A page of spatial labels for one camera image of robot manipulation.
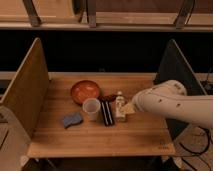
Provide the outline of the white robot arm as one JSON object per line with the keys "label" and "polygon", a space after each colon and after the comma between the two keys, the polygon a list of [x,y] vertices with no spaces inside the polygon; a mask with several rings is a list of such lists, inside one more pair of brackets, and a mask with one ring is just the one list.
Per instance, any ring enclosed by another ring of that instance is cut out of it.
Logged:
{"label": "white robot arm", "polygon": [[176,80],[136,93],[132,103],[142,112],[213,128],[213,95],[188,95],[184,85]]}

